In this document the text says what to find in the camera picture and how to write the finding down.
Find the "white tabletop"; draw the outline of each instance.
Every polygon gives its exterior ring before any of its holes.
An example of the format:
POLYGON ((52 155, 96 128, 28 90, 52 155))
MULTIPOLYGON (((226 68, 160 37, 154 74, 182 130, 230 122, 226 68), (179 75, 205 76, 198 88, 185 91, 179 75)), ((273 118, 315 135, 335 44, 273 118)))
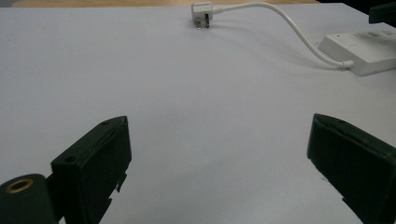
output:
MULTIPOLYGON (((280 6, 323 36, 393 29, 341 4, 280 6)), ((313 56, 274 12, 0 8, 0 183, 128 116, 133 160, 101 223, 361 223, 306 158, 314 113, 396 146, 396 71, 313 56)))

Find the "power plug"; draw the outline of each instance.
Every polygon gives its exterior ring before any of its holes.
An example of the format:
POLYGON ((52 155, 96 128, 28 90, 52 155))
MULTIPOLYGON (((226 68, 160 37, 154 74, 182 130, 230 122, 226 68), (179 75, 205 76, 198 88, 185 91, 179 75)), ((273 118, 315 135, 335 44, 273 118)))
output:
POLYGON ((212 2, 198 2, 191 5, 192 20, 199 30, 203 25, 209 28, 209 21, 213 20, 212 2))

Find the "black plastic part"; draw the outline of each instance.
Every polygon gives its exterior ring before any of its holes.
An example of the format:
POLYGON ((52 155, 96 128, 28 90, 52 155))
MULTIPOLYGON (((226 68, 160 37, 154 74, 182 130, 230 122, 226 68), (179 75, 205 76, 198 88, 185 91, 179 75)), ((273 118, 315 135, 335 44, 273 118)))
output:
POLYGON ((126 117, 98 124, 52 163, 67 223, 99 223, 132 159, 126 117))
POLYGON ((0 223, 96 224, 132 159, 128 120, 106 120, 52 163, 52 175, 24 175, 0 186, 0 223))
POLYGON ((396 21, 396 2, 370 8, 369 23, 390 21, 396 21))
POLYGON ((343 120, 316 114, 307 156, 363 223, 394 223, 396 148, 343 120))
POLYGON ((53 224, 57 221, 43 175, 23 175, 0 186, 0 223, 53 224))

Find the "power strip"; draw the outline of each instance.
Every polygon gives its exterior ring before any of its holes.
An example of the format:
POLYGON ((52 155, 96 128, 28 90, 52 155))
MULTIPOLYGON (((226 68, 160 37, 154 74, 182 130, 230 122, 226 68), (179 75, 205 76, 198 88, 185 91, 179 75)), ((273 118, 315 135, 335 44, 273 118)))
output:
POLYGON ((352 60, 358 76, 396 68, 396 31, 326 35, 318 48, 336 61, 352 60))

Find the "screw hole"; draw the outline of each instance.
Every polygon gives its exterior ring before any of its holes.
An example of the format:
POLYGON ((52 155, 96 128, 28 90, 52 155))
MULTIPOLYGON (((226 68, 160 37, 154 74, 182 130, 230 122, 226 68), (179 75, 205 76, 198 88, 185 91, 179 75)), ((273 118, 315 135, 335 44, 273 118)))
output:
POLYGON ((76 157, 67 157, 64 161, 65 162, 72 162, 72 161, 75 161, 76 160, 76 157))
POLYGON ((29 189, 33 185, 33 179, 21 179, 8 185, 6 188, 7 193, 18 193, 23 190, 29 189))

